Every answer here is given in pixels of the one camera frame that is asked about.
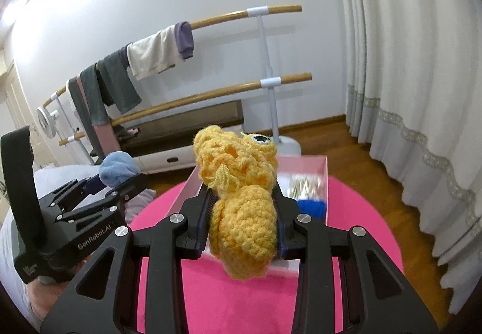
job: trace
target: pink table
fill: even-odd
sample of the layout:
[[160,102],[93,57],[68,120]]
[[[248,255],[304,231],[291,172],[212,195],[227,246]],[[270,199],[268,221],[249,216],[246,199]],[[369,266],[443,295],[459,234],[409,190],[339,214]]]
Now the pink table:
[[[358,193],[335,178],[328,178],[328,225],[348,230],[365,227],[403,271],[402,255],[379,213]],[[132,222],[133,230],[154,226],[165,217],[184,183],[157,198]],[[139,286],[138,331],[144,332],[148,258],[143,261]],[[191,334],[288,334],[295,310],[297,274],[273,272],[263,279],[232,280],[218,261],[201,257],[182,261],[187,323]],[[341,288],[338,264],[333,262],[335,327],[342,331]]]

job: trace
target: baseboard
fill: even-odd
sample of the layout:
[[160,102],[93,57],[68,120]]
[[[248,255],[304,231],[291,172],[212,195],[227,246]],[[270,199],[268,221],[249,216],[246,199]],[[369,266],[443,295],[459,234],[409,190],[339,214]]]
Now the baseboard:
[[[330,116],[329,118],[310,120],[309,122],[290,124],[288,126],[281,126],[280,134],[288,134],[288,133],[291,133],[292,131],[300,130],[302,128],[310,128],[314,126],[323,126],[327,124],[340,123],[340,122],[344,122],[345,119],[346,119],[346,115],[335,115],[335,116]],[[273,131],[269,129],[269,130],[257,131],[256,133],[270,136],[273,134]]]

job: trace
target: yellow yarn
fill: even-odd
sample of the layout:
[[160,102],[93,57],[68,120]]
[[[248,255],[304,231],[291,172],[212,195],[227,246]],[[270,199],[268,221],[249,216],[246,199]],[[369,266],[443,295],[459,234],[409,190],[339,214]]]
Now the yellow yarn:
[[276,253],[276,146],[258,134],[238,137],[218,126],[196,135],[199,177],[219,196],[209,229],[211,252],[234,279],[264,276]]

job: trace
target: curtain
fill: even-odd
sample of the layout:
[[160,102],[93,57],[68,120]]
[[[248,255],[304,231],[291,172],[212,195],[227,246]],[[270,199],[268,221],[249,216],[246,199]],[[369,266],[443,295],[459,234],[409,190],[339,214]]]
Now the curtain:
[[482,276],[482,1],[343,4],[346,122],[435,235],[455,314]]

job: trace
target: wooden floor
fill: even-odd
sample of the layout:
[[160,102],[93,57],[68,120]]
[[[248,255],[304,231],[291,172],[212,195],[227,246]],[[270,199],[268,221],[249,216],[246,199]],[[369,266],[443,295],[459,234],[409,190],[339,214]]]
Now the wooden floor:
[[[402,203],[402,185],[389,178],[385,167],[369,156],[369,145],[351,137],[344,122],[281,129],[295,138],[303,154],[326,154],[328,173],[353,188],[383,216],[402,251],[405,275],[431,311],[440,328],[450,319],[452,292],[440,288],[446,267],[432,258],[433,237],[420,232],[419,213]],[[190,169],[150,175],[149,185],[162,194],[190,175]]]

